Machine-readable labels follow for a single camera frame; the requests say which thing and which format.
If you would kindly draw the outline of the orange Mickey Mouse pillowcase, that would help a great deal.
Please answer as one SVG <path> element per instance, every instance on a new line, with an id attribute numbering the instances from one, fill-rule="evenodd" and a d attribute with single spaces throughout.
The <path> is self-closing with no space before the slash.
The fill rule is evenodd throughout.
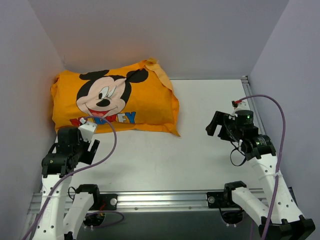
<path id="1" fill-rule="evenodd" d="M 59 73 L 50 88 L 55 129 L 97 124 L 98 134 L 140 130 L 178 136 L 180 103 L 174 87 L 154 58 L 132 65 Z"/>

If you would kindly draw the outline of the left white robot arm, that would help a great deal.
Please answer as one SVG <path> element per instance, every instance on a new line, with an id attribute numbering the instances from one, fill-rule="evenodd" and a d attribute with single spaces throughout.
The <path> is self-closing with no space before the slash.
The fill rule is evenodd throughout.
<path id="1" fill-rule="evenodd" d="M 100 206 L 98 186 L 89 184 L 79 187 L 71 207 L 65 210 L 72 173 L 78 163 L 92 164 L 100 144 L 92 139 L 96 129 L 97 124 L 87 122 L 58 130 L 56 142 L 41 162 L 41 209 L 33 239 L 75 240 L 88 210 Z"/>

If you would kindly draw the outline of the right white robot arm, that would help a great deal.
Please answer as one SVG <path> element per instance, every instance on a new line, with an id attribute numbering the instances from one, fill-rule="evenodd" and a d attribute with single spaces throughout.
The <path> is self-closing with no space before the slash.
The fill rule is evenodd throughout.
<path id="1" fill-rule="evenodd" d="M 267 204 L 263 204 L 243 181 L 224 185 L 222 199 L 215 204 L 221 208 L 238 206 L 257 224 L 263 240 L 305 240 L 316 229 L 314 221 L 305 218 L 277 169 L 278 157 L 272 140 L 259 133 L 251 110 L 237 110 L 233 114 L 216 111 L 206 127 L 213 136 L 220 126 L 218 137 L 236 143 L 236 150 L 244 155 L 257 175 Z"/>

